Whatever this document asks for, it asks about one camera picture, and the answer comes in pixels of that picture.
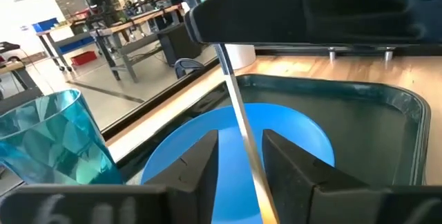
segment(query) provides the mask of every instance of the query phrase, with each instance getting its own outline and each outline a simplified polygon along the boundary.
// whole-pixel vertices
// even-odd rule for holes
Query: black machine part
[[[19,44],[11,44],[7,41],[0,41],[0,54],[17,49],[20,49]]]
[[[442,221],[442,187],[370,187],[272,130],[264,130],[262,149],[282,224]],[[209,224],[217,179],[218,132],[210,131],[145,185],[21,187],[3,199],[0,221]]]
[[[264,130],[262,150],[281,223],[442,221],[442,187],[370,187],[272,130]]]
[[[204,68],[204,64],[190,58],[180,58],[173,65],[177,79],[183,78],[187,73],[186,70],[198,71]]]
[[[184,24],[165,28],[159,31],[157,36],[169,66],[175,66],[181,57],[194,59],[201,54],[201,44],[190,40]]]
[[[442,42],[441,0],[207,0],[188,14],[195,41],[400,46]]]

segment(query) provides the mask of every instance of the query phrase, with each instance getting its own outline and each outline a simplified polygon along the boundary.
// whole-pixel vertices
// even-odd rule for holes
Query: table leg
[[[44,39],[43,36],[39,36],[40,42],[43,44],[44,48],[46,49],[46,52],[48,53],[48,56],[54,61],[55,66],[60,67],[60,63],[57,61],[57,58],[54,58],[54,53],[49,48],[48,43]]]
[[[14,77],[17,79],[24,90],[28,90],[29,88],[34,88],[37,86],[31,76],[29,76],[25,68],[13,70],[11,71],[11,73],[14,75]]]
[[[113,49],[112,42],[109,40],[109,36],[103,37],[103,40],[104,40],[104,45],[110,47],[110,49],[112,50]]]
[[[174,10],[172,12],[172,24],[179,24],[180,23],[180,18],[178,17],[179,12],[180,12],[179,10]]]
[[[98,45],[98,48],[100,49],[104,58],[106,59],[106,62],[108,63],[110,70],[112,71],[113,77],[115,77],[116,80],[121,80],[119,78],[118,71],[112,70],[112,68],[116,67],[116,64],[115,64],[114,60],[112,59],[111,54],[109,53],[109,50],[107,49],[105,42],[106,42],[106,38],[104,38],[104,37],[96,37],[95,38],[95,43]]]
[[[68,63],[64,59],[64,56],[63,56],[63,53],[60,50],[60,47],[58,47],[58,45],[55,43],[54,39],[50,36],[50,33],[48,33],[46,36],[48,37],[49,43],[55,49],[55,52],[56,52],[58,58],[61,60],[63,65],[68,69],[68,71],[71,71],[72,68],[68,65]]]
[[[122,47],[122,42],[119,39],[118,33],[113,33],[112,38],[113,38],[113,43],[115,44],[115,46],[117,48],[117,52],[119,53],[119,55],[121,55],[124,65],[125,65],[127,71],[129,72],[129,75],[131,75],[133,82],[138,83],[137,75],[135,74],[135,71],[133,70],[131,61],[129,60],[129,58],[127,57],[126,54],[120,53],[120,48]]]
[[[151,33],[155,33],[155,32],[160,31],[155,19],[149,19],[147,21],[147,26],[148,26],[149,30],[151,30]]]

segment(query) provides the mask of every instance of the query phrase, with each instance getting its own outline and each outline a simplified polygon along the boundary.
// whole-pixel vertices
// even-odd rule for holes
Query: blue plate
[[[327,164],[334,166],[332,145],[306,115],[275,104],[245,104],[262,157],[262,130],[272,129]],[[219,130],[219,168],[212,223],[262,223],[251,170],[232,106],[209,111],[176,129],[153,152],[141,183],[166,169],[208,131]]]

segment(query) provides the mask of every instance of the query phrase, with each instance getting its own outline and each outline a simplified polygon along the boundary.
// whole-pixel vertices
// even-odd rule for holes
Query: wooden countertop
[[[65,25],[62,25],[62,26],[57,26],[55,28],[51,28],[50,30],[45,30],[45,31],[37,32],[35,34],[37,36],[47,35],[47,34],[51,33],[52,31],[61,30],[62,28],[70,27],[70,25],[71,24],[65,24]]]
[[[23,68],[24,65],[21,62],[7,62],[5,68],[0,68],[0,75],[5,73],[9,73],[11,71],[17,70],[19,68]]]
[[[142,23],[148,21],[149,19],[153,19],[155,17],[161,16],[165,12],[173,12],[174,10],[178,10],[178,9],[179,9],[178,6],[171,6],[171,7],[165,8],[164,10],[152,10],[150,12],[146,12],[146,13],[140,14],[138,16],[131,17],[132,21],[129,21],[125,24],[120,24],[120,25],[113,26],[110,28],[102,29],[102,30],[100,30],[100,34],[101,35],[112,35],[115,32],[119,32],[119,31],[127,29],[131,26],[134,26],[137,24],[142,24]],[[95,36],[96,35],[95,30],[91,31],[90,35]]]
[[[327,57],[259,57],[236,75],[257,73],[285,77],[311,77],[325,80],[378,82],[400,86],[427,100],[432,111],[428,140],[426,181],[442,184],[442,57],[395,57],[385,65],[382,57],[342,57],[330,63]],[[161,103],[143,118],[132,123],[106,145],[115,160],[121,159],[141,142],[150,138],[171,118],[198,101],[224,81],[217,66],[179,93]]]

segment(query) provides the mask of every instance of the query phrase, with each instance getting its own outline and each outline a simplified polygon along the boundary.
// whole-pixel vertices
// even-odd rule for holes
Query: workbench
[[[0,115],[43,95],[40,88],[35,84],[31,76],[29,76],[23,63],[7,62],[5,65],[6,67],[0,68],[0,75],[12,73],[24,91],[2,99],[0,101]]]
[[[34,80],[29,76],[23,63],[6,62],[5,65],[6,67],[0,68],[0,75],[12,73],[24,90],[37,86]]]
[[[60,30],[62,28],[69,28],[70,24],[65,26],[59,26],[50,30],[37,32],[37,36],[40,39],[40,42],[43,44],[44,48],[46,49],[46,52],[48,52],[49,57],[54,61],[55,65],[59,67],[59,70],[64,71],[66,68],[68,71],[72,71],[72,67],[69,66],[69,64],[66,62],[66,59],[64,58],[63,54],[72,52],[74,50],[78,50],[80,48],[83,48],[85,46],[88,46],[91,43],[90,34],[89,32],[84,32],[78,35],[74,35],[73,37],[68,37],[59,41],[54,41],[54,39],[51,36],[51,33]],[[54,53],[50,49],[48,43],[46,42],[44,36],[48,39],[50,45],[54,48],[57,56],[54,56]],[[68,47],[68,50],[64,51],[62,50],[63,47]],[[57,59],[60,59],[64,66],[60,66]]]
[[[138,78],[137,75],[135,74],[135,71],[133,70],[133,65],[161,51],[161,48],[156,48],[151,52],[149,52],[148,54],[141,56],[138,59],[129,59],[128,57],[129,53],[134,52],[142,47],[145,47],[146,45],[149,45],[154,41],[157,41],[158,39],[157,34],[152,33],[150,35],[142,37],[139,40],[132,41],[131,43],[123,46],[119,39],[118,33],[128,28],[132,28],[134,26],[138,27],[146,23],[148,20],[162,16],[163,14],[168,12],[172,12],[173,23],[179,23],[179,19],[176,13],[178,9],[179,9],[178,6],[170,6],[161,10],[153,10],[150,12],[145,12],[138,16],[131,17],[131,20],[124,24],[123,23],[114,24],[110,28],[96,29],[90,32],[90,35],[95,38],[102,54],[106,58],[106,61],[108,62],[108,65],[112,70],[116,80],[120,80],[118,71],[124,71],[124,72],[129,72],[129,75],[131,76],[132,80],[135,83],[137,83]],[[123,61],[122,65],[116,65],[111,55],[109,54],[108,49],[105,45],[110,43],[109,41],[106,40],[107,38],[111,38],[111,40],[113,41],[114,45],[113,48],[116,50],[116,53],[122,58]]]

